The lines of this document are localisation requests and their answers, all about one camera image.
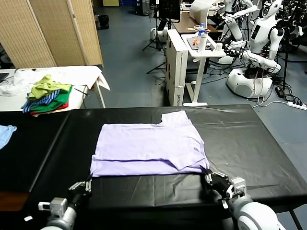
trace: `white table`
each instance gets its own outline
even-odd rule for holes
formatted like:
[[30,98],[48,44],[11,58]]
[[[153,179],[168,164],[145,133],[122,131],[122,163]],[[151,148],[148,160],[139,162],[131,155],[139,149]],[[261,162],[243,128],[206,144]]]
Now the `white table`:
[[[201,81],[203,77],[203,71],[205,68],[206,59],[224,57],[226,56],[226,53],[222,50],[221,51],[211,51],[207,49],[205,50],[204,53],[199,53],[197,50],[192,50],[191,46],[188,43],[187,38],[194,37],[194,36],[195,34],[182,34],[181,35],[181,38],[186,44],[192,58],[195,58],[196,60],[200,61],[194,90],[192,89],[191,83],[186,83],[186,87],[189,92],[189,96],[191,98],[192,103],[183,103],[183,105],[184,106],[205,106],[205,105],[208,105],[206,102],[199,103],[197,100],[198,100],[198,95],[201,89]],[[209,36],[207,38],[207,43],[211,43],[213,47],[216,48],[216,43]]]
[[[37,68],[41,70],[48,70],[49,68]],[[14,76],[14,72],[16,69],[0,69],[0,73],[9,73],[9,75],[6,78]],[[102,107],[105,108],[105,102],[102,97],[102,94],[100,92],[100,88],[98,85],[98,82],[95,83],[95,90],[97,90],[97,95],[100,98]],[[71,93],[69,95],[69,110],[72,109],[80,109],[83,100],[85,98],[85,95],[82,93],[88,92],[87,86],[73,86]],[[21,107],[25,104],[27,101],[27,93],[23,92],[16,96],[0,96],[0,111],[21,111]]]

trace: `striped shirt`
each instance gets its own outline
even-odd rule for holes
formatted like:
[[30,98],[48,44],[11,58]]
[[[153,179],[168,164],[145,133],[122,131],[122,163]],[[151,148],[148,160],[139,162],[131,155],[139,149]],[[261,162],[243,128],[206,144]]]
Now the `striped shirt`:
[[35,105],[40,104],[50,104],[56,97],[59,95],[60,90],[55,90],[51,94],[41,97],[37,100],[30,100],[28,99],[27,102],[21,107],[23,109],[23,113],[29,113],[30,108]]

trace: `gray floor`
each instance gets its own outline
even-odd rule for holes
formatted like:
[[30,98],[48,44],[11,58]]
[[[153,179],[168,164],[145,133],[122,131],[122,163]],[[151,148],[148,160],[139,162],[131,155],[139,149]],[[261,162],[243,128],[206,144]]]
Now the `gray floor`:
[[[163,85],[155,85],[156,80],[156,83],[162,81],[159,79],[164,76],[162,70],[146,75],[147,71],[164,61],[164,55],[152,48],[142,52],[149,42],[149,32],[155,27],[155,21],[152,20],[150,23],[148,17],[135,15],[133,8],[129,7],[99,8],[95,11],[99,14],[107,14],[110,18],[110,28],[98,32],[105,66],[103,74],[111,87],[110,92],[103,90],[106,106],[114,108],[167,105],[163,97]],[[307,49],[305,50],[299,49],[295,56],[290,55],[290,59],[307,59]],[[307,69],[305,64],[290,63],[287,72],[287,82],[292,86],[294,95],[300,97],[303,102],[307,102],[305,69]],[[191,80],[195,77],[195,74],[187,75],[187,78]],[[204,82],[220,77],[211,76]],[[256,104],[232,94],[225,86],[225,82],[226,79],[203,84],[199,102],[207,102],[209,105]],[[273,91],[267,103],[276,100],[279,99]],[[186,94],[184,101],[189,102]],[[85,106],[98,108],[97,97],[91,93],[85,99]],[[255,111],[307,181],[307,111],[281,103],[257,107]],[[295,212],[303,229],[307,230],[305,218],[307,206],[299,207]],[[278,217],[286,229],[296,229],[289,213],[280,213]]]

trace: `red cloth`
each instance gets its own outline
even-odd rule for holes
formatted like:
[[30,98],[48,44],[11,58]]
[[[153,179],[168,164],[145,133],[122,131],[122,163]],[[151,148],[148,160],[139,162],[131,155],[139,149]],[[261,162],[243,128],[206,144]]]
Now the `red cloth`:
[[[65,108],[67,108],[67,107],[68,107],[68,102],[67,102],[66,104],[62,105],[61,107],[59,107],[59,108],[53,110],[53,111],[56,111],[56,110],[59,110],[59,109],[65,109]],[[31,112],[30,114],[31,114],[31,115],[37,115],[37,114],[44,114],[44,113]]]

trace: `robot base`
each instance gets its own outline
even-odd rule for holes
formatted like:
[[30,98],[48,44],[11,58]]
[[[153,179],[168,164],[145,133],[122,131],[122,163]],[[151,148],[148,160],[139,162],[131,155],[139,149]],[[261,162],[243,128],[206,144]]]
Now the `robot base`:
[[[155,37],[156,37],[156,28],[152,28],[150,30],[150,39],[151,40],[154,40]],[[159,41],[162,42],[162,43],[166,43],[166,40],[167,40],[167,27],[164,27],[164,30],[162,31],[158,31],[158,38],[159,38]]]
[[258,98],[259,95],[265,96],[271,85],[272,80],[268,77],[247,79],[245,68],[233,69],[227,80],[228,88],[239,96],[245,98]]

